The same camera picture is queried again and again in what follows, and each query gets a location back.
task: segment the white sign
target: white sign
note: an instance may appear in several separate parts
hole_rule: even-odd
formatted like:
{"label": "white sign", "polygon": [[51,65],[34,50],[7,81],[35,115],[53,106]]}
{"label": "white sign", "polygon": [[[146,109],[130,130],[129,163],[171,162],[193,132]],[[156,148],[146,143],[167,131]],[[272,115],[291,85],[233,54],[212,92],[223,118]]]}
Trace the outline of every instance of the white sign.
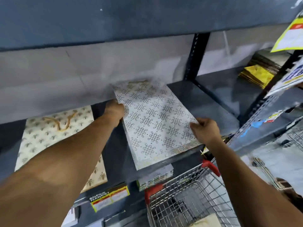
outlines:
{"label": "white sign", "polygon": [[265,98],[303,82],[303,58],[267,93]]}

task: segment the person's right hand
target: person's right hand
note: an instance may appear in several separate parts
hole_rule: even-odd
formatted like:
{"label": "person's right hand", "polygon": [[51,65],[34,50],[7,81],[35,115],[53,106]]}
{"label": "person's right hand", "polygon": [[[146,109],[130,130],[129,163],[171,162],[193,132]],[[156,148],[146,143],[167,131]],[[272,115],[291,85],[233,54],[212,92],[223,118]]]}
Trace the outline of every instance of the person's right hand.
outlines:
{"label": "person's right hand", "polygon": [[212,142],[222,141],[217,123],[209,118],[197,118],[199,124],[191,122],[190,127],[200,143],[206,146]]}

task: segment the person's left hand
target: person's left hand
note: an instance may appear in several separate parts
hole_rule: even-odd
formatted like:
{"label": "person's left hand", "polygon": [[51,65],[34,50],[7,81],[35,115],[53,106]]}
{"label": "person's left hand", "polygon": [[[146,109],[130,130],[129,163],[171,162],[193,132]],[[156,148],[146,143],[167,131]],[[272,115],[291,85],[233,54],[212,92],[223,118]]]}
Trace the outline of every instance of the person's left hand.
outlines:
{"label": "person's left hand", "polygon": [[120,119],[124,116],[124,105],[118,103],[116,99],[107,102],[104,115],[107,116],[116,127],[119,124]]}

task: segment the shopping cart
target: shopping cart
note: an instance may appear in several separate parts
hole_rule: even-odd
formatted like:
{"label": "shopping cart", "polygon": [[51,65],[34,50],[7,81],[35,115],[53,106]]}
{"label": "shopping cart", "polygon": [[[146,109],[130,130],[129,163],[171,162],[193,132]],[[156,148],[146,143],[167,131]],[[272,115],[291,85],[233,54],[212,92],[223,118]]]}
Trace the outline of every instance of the shopping cart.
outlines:
{"label": "shopping cart", "polygon": [[186,227],[212,213],[222,226],[240,226],[218,168],[210,161],[145,191],[151,227]]}

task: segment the white wall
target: white wall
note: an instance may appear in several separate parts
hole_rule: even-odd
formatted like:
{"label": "white wall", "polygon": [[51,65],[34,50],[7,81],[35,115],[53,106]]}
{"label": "white wall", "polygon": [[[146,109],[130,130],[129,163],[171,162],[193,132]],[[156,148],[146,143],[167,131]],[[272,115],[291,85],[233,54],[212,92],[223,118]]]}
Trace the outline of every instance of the white wall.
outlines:
{"label": "white wall", "polygon": [[273,47],[287,27],[281,24],[225,31],[230,57],[223,32],[211,33],[198,75],[246,65],[255,51]]}
{"label": "white wall", "polygon": [[[247,64],[270,47],[287,25],[210,36],[199,75]],[[109,83],[158,76],[183,79],[193,35],[0,53],[0,123],[103,102],[114,98]]]}

